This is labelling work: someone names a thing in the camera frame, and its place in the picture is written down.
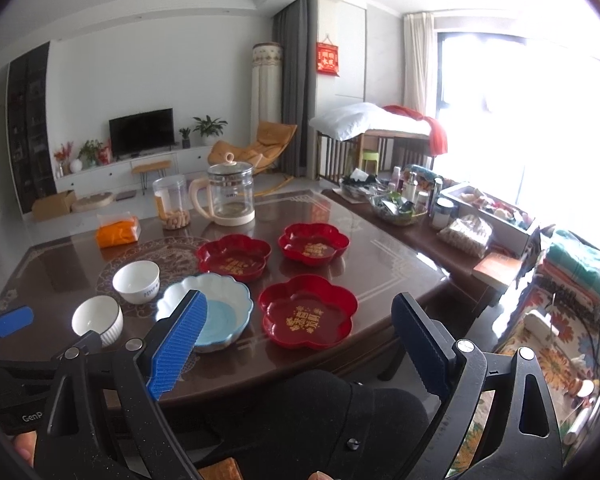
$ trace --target black cabinet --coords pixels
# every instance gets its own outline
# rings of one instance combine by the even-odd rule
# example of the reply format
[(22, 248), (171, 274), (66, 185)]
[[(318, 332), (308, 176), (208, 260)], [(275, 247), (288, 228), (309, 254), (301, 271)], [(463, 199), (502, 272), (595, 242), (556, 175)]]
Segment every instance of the black cabinet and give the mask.
[(7, 124), (11, 168), (23, 213), (38, 198), (56, 193), (46, 136), (46, 60), (49, 44), (9, 65)]

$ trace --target glass kettle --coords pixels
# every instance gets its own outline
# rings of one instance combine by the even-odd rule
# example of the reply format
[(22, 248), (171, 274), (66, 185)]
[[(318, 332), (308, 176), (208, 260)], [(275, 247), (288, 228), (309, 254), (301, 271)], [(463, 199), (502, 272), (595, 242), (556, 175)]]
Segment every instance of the glass kettle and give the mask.
[[(207, 170), (206, 178), (194, 180), (189, 196), (196, 211), (218, 225), (247, 224), (256, 216), (253, 208), (253, 166), (235, 162), (234, 154), (227, 153), (225, 162)], [(208, 212), (198, 202), (198, 191), (206, 187)]]

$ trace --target hand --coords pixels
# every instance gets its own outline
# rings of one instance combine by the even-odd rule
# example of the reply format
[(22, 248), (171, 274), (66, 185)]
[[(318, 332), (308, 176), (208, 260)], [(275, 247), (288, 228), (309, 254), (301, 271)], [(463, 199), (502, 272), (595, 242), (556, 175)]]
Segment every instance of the hand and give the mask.
[(13, 439), (13, 447), (31, 467), (33, 467), (33, 455), (36, 452), (37, 437), (38, 434), (35, 431), (29, 431), (29, 433), (20, 434)]
[(322, 471), (316, 471), (311, 476), (309, 476), (309, 480), (333, 480), (333, 478), (323, 473)]

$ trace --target red cloth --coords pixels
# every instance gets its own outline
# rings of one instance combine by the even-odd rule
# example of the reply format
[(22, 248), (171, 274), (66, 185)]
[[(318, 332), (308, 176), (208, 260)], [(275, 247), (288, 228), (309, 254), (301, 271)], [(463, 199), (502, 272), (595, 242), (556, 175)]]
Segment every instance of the red cloth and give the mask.
[(446, 131), (439, 120), (434, 119), (433, 117), (424, 116), (420, 112), (411, 110), (405, 106), (388, 105), (383, 106), (382, 109), (391, 112), (392, 114), (410, 117), (416, 121), (427, 121), (429, 126), (431, 126), (431, 132), (429, 134), (429, 149), (431, 155), (438, 156), (446, 153)]

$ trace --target white bedding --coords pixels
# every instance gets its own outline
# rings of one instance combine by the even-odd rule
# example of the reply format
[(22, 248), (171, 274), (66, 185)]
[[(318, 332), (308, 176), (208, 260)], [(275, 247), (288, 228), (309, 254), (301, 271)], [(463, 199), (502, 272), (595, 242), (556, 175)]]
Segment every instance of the white bedding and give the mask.
[(428, 136), (429, 124), (392, 114), (371, 103), (334, 108), (309, 121), (309, 126), (336, 140), (349, 140), (367, 130), (388, 130)]

